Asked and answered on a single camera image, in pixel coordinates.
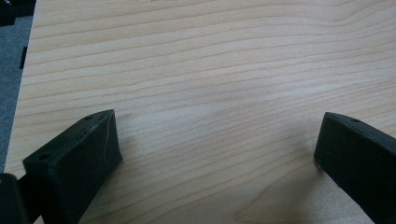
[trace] wooden table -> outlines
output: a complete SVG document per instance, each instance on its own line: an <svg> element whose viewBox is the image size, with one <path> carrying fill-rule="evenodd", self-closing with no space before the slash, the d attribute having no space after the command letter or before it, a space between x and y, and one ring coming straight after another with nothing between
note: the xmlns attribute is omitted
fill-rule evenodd
<svg viewBox="0 0 396 224"><path fill-rule="evenodd" d="M325 111L396 136L395 1L37 3L6 171L114 108L85 223L372 223L313 164Z"/></svg>

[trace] light wood surface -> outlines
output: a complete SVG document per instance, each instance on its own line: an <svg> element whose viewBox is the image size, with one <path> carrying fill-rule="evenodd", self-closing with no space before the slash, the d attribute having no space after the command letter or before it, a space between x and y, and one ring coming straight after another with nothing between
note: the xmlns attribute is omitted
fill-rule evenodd
<svg viewBox="0 0 396 224"><path fill-rule="evenodd" d="M6 171L114 108L82 223L372 223L313 164L325 111L396 136L396 2L39 0Z"/></svg>

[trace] black object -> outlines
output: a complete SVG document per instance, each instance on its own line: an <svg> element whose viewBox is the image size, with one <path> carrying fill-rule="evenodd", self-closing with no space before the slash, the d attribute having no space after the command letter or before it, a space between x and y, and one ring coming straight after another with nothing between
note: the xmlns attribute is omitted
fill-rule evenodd
<svg viewBox="0 0 396 224"><path fill-rule="evenodd" d="M39 215L46 223L78 223L121 161L114 110L79 120L23 160L19 188L15 177L0 175L0 223L32 223ZM11 192L16 196L4 198Z"/></svg>
<svg viewBox="0 0 396 224"><path fill-rule="evenodd" d="M315 160L375 223L396 223L396 139L357 119L326 113Z"/></svg>
<svg viewBox="0 0 396 224"><path fill-rule="evenodd" d="M35 0L0 0L0 26L13 25L16 17L34 13Z"/></svg>
<svg viewBox="0 0 396 224"><path fill-rule="evenodd" d="M23 67L24 67L24 62L26 60L26 53L27 53L27 47L23 47L22 56L21 56L21 63L20 63L20 69L23 69Z"/></svg>

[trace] black object edge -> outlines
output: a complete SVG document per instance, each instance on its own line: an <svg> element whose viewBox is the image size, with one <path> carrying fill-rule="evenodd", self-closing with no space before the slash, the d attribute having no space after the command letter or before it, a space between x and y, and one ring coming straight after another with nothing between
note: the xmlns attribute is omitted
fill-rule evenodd
<svg viewBox="0 0 396 224"><path fill-rule="evenodd" d="M344 115L324 115L317 164L377 224L396 223L396 139Z"/></svg>

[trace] gray floor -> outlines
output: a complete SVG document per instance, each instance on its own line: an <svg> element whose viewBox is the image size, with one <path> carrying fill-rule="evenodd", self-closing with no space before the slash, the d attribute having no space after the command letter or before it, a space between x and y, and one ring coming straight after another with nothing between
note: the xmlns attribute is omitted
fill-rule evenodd
<svg viewBox="0 0 396 224"><path fill-rule="evenodd" d="M0 173L4 172L21 85L21 55L28 45L32 19L17 18L14 25L0 27Z"/></svg>

